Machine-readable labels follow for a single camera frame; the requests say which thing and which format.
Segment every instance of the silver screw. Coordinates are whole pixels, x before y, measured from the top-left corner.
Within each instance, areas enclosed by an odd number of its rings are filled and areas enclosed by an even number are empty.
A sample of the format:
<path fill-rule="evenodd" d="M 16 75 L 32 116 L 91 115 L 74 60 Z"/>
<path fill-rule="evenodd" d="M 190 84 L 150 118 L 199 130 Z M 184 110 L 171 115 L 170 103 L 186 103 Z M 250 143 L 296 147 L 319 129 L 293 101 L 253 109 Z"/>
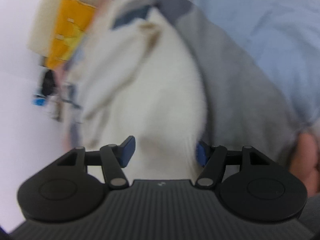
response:
<path fill-rule="evenodd" d="M 110 181 L 112 186 L 121 187 L 127 183 L 127 181 L 123 178 L 115 178 Z"/>
<path fill-rule="evenodd" d="M 209 178 L 201 178 L 198 180 L 198 184 L 203 187 L 209 187 L 213 184 L 213 180 Z"/>

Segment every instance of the gray sleeve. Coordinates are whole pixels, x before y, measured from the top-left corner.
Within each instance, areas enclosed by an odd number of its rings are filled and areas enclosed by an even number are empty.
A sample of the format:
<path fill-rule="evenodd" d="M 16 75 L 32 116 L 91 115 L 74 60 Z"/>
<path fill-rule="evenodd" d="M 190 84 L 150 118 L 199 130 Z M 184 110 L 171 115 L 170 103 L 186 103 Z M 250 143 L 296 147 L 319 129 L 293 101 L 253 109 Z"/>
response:
<path fill-rule="evenodd" d="M 320 193 L 307 200 L 299 221 L 314 233 L 320 230 Z"/>

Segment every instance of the ribbed black surface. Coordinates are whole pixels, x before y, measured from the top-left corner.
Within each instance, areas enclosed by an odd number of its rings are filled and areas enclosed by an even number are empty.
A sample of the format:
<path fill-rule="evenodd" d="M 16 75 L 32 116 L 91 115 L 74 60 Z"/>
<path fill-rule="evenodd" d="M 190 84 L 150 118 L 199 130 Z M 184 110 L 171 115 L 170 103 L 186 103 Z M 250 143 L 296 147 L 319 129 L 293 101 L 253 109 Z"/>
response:
<path fill-rule="evenodd" d="M 135 181 L 113 191 L 89 216 L 64 224 L 26 221 L 11 236 L 16 240 L 306 240 L 312 233 L 297 220 L 261 225 L 226 211 L 213 192 L 188 180 Z"/>

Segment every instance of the black object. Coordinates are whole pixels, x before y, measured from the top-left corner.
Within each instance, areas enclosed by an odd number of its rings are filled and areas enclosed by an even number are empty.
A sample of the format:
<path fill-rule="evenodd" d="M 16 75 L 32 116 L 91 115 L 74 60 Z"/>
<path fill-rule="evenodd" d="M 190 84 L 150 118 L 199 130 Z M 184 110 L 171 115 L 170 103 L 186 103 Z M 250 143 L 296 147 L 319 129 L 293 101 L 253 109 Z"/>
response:
<path fill-rule="evenodd" d="M 265 155 L 202 144 L 207 164 L 196 180 L 135 180 L 121 170 L 134 138 L 99 152 L 78 148 L 24 182 L 18 202 L 27 221 L 15 240 L 311 239 L 298 222 L 307 200 L 302 182 Z M 222 177 L 226 165 L 239 173 Z M 105 184 L 86 173 L 102 165 Z"/>
<path fill-rule="evenodd" d="M 41 85 L 41 93 L 45 97 L 51 95 L 54 92 L 56 87 L 56 83 L 54 81 L 53 71 L 47 70 L 44 74 L 42 85 Z"/>

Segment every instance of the white wall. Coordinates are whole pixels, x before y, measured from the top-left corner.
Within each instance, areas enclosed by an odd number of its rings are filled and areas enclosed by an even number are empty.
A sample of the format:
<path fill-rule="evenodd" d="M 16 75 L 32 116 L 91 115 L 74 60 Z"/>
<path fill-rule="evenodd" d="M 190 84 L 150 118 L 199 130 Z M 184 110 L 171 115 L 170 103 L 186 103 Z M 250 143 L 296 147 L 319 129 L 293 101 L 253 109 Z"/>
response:
<path fill-rule="evenodd" d="M 42 67 L 26 42 L 39 0 L 0 0 L 0 225 L 23 216 L 19 185 L 62 153 L 60 124 L 31 104 Z"/>

